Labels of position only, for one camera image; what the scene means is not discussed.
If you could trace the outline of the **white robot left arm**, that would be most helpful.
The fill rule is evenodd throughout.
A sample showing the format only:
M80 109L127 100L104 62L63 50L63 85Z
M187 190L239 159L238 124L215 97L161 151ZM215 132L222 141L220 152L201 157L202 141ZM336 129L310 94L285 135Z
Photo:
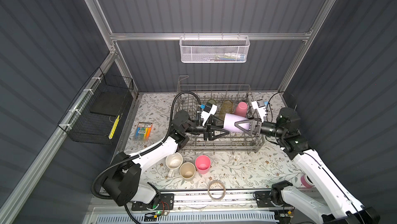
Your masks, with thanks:
M191 120L186 111L177 112L162 140L137 153L127 155L121 152L116 155L112 165L99 178L101 187L118 206L140 202L151 209L156 208L161 193L151 183L140 183L142 173L184 148L189 141L188 134L206 134L210 127L223 131L222 125L216 124L217 121L221 120L205 111L201 113L199 123Z

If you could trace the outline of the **green glass tumbler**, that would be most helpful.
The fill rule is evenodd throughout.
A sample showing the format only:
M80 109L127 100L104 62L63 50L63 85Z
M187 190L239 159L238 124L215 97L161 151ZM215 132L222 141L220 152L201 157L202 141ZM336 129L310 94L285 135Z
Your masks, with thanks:
M207 101L209 104L217 105L217 102L214 99L210 99Z

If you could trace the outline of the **yellow glass tumbler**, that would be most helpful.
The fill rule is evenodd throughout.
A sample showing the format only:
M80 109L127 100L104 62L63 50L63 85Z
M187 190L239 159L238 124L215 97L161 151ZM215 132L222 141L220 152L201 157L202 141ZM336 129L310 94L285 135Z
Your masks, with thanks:
M225 100L220 107L220 112L219 112L219 118L221 120L225 119L225 115L227 113L233 113L234 111L234 106L233 106L233 102L230 100Z

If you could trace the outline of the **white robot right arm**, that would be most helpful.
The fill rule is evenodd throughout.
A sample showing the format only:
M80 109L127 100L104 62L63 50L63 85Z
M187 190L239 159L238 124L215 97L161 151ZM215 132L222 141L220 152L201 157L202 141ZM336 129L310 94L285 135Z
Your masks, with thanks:
M365 207L328 169L319 154L310 148L299 131L297 111L284 107L276 122L261 118L234 121L233 126L250 136L273 136L285 154L294 162L325 200L321 204L284 180L271 187L270 200L276 206L286 204L298 209L316 224L377 224L380 215L373 207Z

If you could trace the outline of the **pink cup front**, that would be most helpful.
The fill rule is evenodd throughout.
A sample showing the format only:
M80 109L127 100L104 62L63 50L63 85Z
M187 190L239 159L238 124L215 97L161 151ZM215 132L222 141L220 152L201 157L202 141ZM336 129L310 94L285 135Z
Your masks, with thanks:
M236 106L234 114L241 117L246 117L248 111L248 104L246 102L239 102Z

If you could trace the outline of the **purple cup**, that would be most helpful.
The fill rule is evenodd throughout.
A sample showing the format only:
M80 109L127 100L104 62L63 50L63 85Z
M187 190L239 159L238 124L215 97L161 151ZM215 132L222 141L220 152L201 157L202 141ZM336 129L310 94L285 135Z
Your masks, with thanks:
M247 120L248 119L245 117L226 113L223 122L223 128L231 133L243 133L242 130L240 130L235 126L235 123L240 121L247 121Z

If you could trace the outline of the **pink cup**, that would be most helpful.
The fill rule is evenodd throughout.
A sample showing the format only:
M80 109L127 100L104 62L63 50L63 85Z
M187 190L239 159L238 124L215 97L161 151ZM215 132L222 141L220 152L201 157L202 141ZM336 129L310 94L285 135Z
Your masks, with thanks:
M200 155L195 160L195 166L200 174L206 174L211 167L211 159L206 155Z
M234 114L241 117L246 117L248 111L248 104L246 102L239 102L236 106Z

